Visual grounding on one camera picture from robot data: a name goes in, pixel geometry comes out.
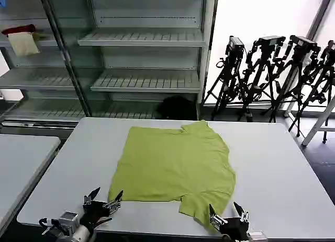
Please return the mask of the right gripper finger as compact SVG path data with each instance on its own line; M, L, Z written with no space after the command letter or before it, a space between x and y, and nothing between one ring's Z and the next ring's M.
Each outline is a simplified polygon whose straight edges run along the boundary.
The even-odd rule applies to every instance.
M215 213L214 208L212 207L211 204L209 204L209 216L210 216L210 223L214 226L214 227L220 227L223 226L227 223L226 220L224 220L222 217L220 217L219 215L217 215Z
M245 211L242 206L240 206L238 203L233 203L235 206L235 209L240 217L241 222L248 222L249 221L249 212Z

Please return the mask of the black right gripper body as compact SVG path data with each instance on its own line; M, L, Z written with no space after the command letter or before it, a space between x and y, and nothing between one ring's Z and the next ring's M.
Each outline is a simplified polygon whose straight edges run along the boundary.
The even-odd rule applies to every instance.
M242 222L237 217L228 218L226 221L226 223L219 226L222 241L249 241L249 222Z

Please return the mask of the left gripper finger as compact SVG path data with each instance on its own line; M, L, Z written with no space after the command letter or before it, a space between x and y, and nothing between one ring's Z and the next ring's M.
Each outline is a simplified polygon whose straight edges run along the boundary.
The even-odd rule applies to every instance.
M121 207L121 199L123 195L123 190L115 197L114 200L103 205L104 210L107 210L109 214L113 214Z
M100 191L100 187L94 189L93 191L90 192L89 195L84 196L84 204L91 204L91 202L95 199L95 197L98 195Z

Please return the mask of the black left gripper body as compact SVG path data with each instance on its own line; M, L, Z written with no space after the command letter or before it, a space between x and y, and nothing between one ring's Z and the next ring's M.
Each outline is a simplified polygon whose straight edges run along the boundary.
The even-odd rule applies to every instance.
M112 202L102 202L85 199L83 203L84 214L80 218L80 225L88 229L90 233L94 229L108 221L111 221Z

